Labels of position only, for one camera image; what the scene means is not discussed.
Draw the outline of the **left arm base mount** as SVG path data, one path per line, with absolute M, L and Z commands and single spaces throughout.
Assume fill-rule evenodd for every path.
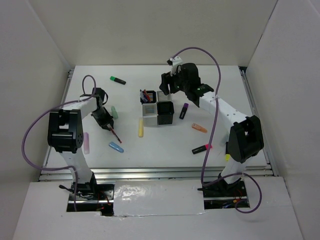
M 59 188 L 68 191 L 69 197 L 66 211 L 75 212 L 100 212 L 102 216 L 111 217 L 114 215 L 114 184 L 98 184 L 96 193 L 80 192 L 74 194 L 72 187 L 66 187 L 62 184 Z

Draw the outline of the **green black highlighter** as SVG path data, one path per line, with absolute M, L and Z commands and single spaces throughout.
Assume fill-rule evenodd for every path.
M 109 78 L 111 81 L 115 82 L 115 83 L 118 83 L 118 84 L 121 84 L 121 85 L 125 85 L 127 82 L 120 79 L 120 78 L 117 78 L 115 76 L 110 76 Z

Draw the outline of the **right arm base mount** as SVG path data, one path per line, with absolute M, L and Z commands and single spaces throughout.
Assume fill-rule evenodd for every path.
M 250 207 L 245 182 L 241 178 L 232 184 L 221 180 L 197 190 L 202 192 L 205 210 L 233 209 L 236 204 L 238 208 Z

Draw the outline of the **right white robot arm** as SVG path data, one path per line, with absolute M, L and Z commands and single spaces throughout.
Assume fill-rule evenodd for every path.
M 201 82 L 194 63 L 168 60 L 171 70 L 161 76 L 160 90 L 165 94 L 183 92 L 197 107 L 214 115 L 214 121 L 221 120 L 228 132 L 227 153 L 230 156 L 225 168 L 219 174 L 218 190 L 223 196 L 230 196 L 236 189 L 235 183 L 245 171 L 246 161 L 264 148 L 260 119 L 247 116 L 218 96 L 218 89 Z

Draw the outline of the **purple black highlighter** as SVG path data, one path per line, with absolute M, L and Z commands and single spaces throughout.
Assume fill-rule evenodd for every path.
M 179 115 L 179 119 L 183 120 L 185 118 L 185 115 L 187 113 L 188 107 L 189 107 L 188 103 L 184 103 L 183 104 L 183 107 L 182 107 L 180 115 Z

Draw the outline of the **red gel pen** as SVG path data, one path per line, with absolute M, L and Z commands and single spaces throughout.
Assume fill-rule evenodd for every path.
M 121 139 L 118 137 L 118 135 L 116 134 L 116 132 L 114 131 L 114 129 L 112 127 L 109 128 L 111 133 L 115 136 L 115 138 L 117 139 L 117 141 L 122 144 Z

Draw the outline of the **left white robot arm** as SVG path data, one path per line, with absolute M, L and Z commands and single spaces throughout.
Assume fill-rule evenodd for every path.
M 85 98 L 89 95 L 83 94 L 80 102 L 51 110 L 47 135 L 48 145 L 63 157 L 67 165 L 75 168 L 72 188 L 88 200 L 97 197 L 99 187 L 82 150 L 85 140 L 83 119 L 90 115 L 103 130 L 114 130 L 113 116 L 104 107 L 107 93 L 99 87 L 92 93 L 92 98 L 87 101 Z

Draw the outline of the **red ballpoint pen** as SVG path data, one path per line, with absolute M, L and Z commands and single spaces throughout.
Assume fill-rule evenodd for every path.
M 151 99 L 150 99 L 150 97 L 149 97 L 146 89 L 143 90 L 143 94 L 144 94 L 144 96 L 145 96 L 146 101 L 147 101 L 148 103 L 151 103 Z

